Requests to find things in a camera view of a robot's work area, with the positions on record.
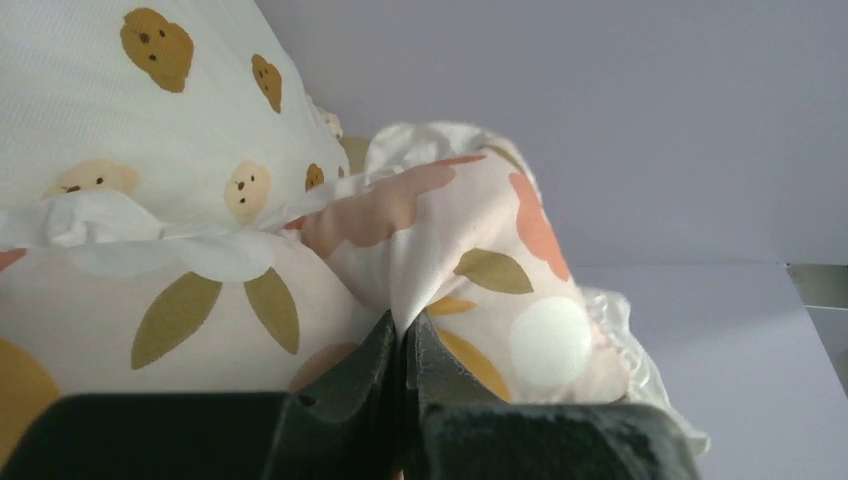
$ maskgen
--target white polka dot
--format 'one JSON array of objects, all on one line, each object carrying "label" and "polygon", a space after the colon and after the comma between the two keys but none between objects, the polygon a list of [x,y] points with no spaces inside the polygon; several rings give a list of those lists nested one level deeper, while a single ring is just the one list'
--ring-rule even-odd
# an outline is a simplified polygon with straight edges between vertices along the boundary
[{"label": "white polka dot", "polygon": [[547,298],[530,305],[509,332],[515,372],[539,386],[571,383],[586,368],[592,353],[592,330],[585,310],[567,298]]}]

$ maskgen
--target bear print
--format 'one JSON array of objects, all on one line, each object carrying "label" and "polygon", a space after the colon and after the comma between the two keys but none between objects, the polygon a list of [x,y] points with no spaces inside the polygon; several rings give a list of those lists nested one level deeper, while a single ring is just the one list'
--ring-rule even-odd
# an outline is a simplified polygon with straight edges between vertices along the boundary
[{"label": "bear print", "polygon": [[239,225],[251,223],[268,201],[271,172],[255,162],[242,162],[224,188],[224,202]]},{"label": "bear print", "polygon": [[280,113],[283,101],[283,77],[280,71],[259,54],[251,58],[251,63],[253,63],[253,78],[256,79],[256,84],[268,99],[271,108]]},{"label": "bear print", "polygon": [[324,171],[314,163],[306,169],[306,191],[324,183]]},{"label": "bear print", "polygon": [[130,60],[156,85],[172,93],[185,89],[194,43],[182,27],[155,10],[137,8],[124,17],[121,43]]},{"label": "bear print", "polygon": [[59,175],[42,198],[100,188],[111,188],[124,195],[132,195],[139,183],[141,175],[129,165],[119,165],[105,159],[86,160]]}]

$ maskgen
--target white pillowcase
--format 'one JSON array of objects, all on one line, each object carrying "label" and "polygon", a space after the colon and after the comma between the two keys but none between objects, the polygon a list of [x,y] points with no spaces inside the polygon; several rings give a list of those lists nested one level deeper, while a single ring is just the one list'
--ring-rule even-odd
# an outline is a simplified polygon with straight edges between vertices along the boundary
[{"label": "white pillowcase", "polygon": [[0,209],[111,187],[236,227],[347,170],[250,0],[7,0],[0,57]]}]

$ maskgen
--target dark green object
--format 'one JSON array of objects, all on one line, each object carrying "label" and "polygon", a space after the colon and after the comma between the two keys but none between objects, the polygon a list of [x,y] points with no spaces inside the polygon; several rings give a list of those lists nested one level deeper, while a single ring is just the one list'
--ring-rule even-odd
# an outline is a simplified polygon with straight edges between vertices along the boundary
[{"label": "dark green object", "polygon": [[696,480],[680,429],[638,405],[509,405],[419,318],[390,315],[298,395],[83,395],[24,436],[0,480]]},{"label": "dark green object", "polygon": [[696,480],[680,428],[644,405],[510,405],[419,319],[405,339],[406,480]]}]

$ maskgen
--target lavender wall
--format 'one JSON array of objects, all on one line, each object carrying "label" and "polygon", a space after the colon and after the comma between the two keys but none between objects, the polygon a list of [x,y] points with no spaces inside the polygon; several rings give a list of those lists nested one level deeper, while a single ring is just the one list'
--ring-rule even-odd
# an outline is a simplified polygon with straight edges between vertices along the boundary
[{"label": "lavender wall", "polygon": [[513,137],[572,264],[848,264],[844,0],[257,3],[349,133]]}]

